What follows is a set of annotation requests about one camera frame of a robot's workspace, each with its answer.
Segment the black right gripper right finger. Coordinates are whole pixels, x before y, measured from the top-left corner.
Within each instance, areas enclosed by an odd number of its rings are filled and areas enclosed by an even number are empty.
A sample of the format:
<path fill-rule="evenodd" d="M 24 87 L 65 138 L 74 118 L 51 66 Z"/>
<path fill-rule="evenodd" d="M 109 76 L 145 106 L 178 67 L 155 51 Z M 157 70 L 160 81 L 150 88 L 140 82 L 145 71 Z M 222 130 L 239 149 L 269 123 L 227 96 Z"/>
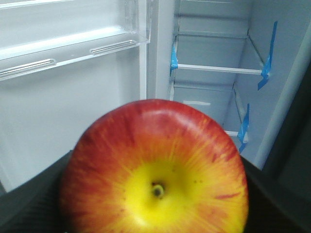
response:
<path fill-rule="evenodd" d="M 248 186 L 245 233 L 309 233 L 311 203 L 242 158 Z"/>

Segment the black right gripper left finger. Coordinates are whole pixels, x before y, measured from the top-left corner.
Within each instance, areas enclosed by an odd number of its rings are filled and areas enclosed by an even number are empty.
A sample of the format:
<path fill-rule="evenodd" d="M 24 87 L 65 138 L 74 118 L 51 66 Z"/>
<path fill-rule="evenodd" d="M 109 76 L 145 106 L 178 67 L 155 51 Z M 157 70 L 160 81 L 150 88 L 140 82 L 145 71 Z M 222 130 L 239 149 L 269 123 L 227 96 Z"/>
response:
<path fill-rule="evenodd" d="M 0 197 L 2 233 L 66 233 L 58 207 L 61 175 L 69 151 L 38 175 Z"/>

